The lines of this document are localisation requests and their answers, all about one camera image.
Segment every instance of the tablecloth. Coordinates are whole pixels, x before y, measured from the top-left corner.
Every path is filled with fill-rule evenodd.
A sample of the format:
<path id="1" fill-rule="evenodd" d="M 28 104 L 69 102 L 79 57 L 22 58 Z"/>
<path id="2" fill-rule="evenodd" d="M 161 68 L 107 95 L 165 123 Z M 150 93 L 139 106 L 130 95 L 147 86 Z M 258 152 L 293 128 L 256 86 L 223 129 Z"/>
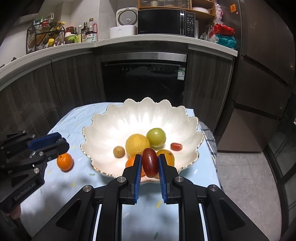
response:
<path id="1" fill-rule="evenodd" d="M 30 236 L 33 237 L 83 186 L 88 184 L 96 188 L 106 185 L 112 179 L 95 171 L 90 159 L 80 149 L 80 145 L 85 142 L 82 128 L 90 126 L 92 116 L 104 113 L 109 104 L 97 103 L 73 109 L 49 132 L 59 132 L 67 139 L 70 144 L 68 153 L 73 157 L 74 167 L 65 173 L 58 168 L 56 160 L 49 161 L 44 174 L 45 184 L 21 204 L 20 219 Z M 192 109 L 187 109 L 187 114 L 194 116 Z M 220 186 L 213 149 L 215 146 L 208 145 L 204 140 L 198 148 L 199 159 L 182 170 L 180 175 L 200 186 Z M 123 205 L 122 240 L 178 241 L 178 205 L 163 203 L 159 184 L 141 185 L 138 203 Z"/>

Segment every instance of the gray tile floor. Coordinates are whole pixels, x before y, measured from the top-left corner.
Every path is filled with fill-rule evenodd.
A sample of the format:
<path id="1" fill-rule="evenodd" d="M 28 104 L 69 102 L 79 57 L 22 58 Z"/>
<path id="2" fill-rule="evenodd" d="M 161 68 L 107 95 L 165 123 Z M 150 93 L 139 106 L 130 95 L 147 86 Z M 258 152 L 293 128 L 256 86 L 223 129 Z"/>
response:
<path id="1" fill-rule="evenodd" d="M 218 153 L 217 172 L 224 192 L 270 241 L 278 241 L 281 207 L 264 154 Z"/>

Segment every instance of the white rice cooker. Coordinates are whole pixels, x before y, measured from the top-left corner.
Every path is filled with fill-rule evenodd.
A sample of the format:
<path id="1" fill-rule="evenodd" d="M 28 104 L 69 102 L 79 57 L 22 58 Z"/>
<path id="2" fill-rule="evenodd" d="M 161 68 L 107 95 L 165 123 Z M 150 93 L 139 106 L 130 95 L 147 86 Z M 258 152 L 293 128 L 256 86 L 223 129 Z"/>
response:
<path id="1" fill-rule="evenodd" d="M 110 28 L 110 38 L 137 35 L 138 9 L 136 7 L 122 8 L 116 13 L 117 27 Z"/>

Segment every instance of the microwave control panel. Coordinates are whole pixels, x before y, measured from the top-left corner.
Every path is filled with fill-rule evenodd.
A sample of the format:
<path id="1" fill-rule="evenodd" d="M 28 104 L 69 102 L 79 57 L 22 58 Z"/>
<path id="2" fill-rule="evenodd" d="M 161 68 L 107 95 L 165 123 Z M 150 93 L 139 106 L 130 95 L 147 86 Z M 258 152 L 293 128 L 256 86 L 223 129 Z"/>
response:
<path id="1" fill-rule="evenodd" d="M 185 13 L 185 36 L 195 37 L 195 14 L 192 12 Z"/>

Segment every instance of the bowl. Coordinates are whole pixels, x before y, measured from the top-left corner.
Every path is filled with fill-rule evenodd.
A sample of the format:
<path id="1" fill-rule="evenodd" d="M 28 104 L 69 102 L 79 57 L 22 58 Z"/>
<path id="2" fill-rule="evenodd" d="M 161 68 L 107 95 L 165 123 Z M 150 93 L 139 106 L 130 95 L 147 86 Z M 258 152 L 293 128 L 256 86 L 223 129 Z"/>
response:
<path id="1" fill-rule="evenodd" d="M 203 7 L 193 7 L 192 10 L 199 11 L 199 12 L 205 12 L 205 13 L 210 14 L 210 11 L 206 8 L 203 8 Z"/>
<path id="2" fill-rule="evenodd" d="M 114 178 L 122 175 L 128 155 L 116 158 L 113 149 L 122 146 L 132 134 L 146 133 L 159 127 L 166 133 L 166 142 L 162 149 L 170 150 L 175 156 L 175 168 L 178 172 L 188 168 L 199 157 L 197 148 L 204 139 L 197 131 L 197 117 L 188 117 L 184 106 L 172 107 L 168 100 L 155 103 L 151 98 L 141 102 L 127 99 L 121 106 L 110 104 L 104 114 L 94 114 L 92 125 L 82 129 L 85 143 L 81 150 L 91 159 L 92 167 Z M 181 151 L 172 151 L 170 144 L 183 145 Z M 157 178 L 144 176 L 141 182 L 159 182 Z"/>

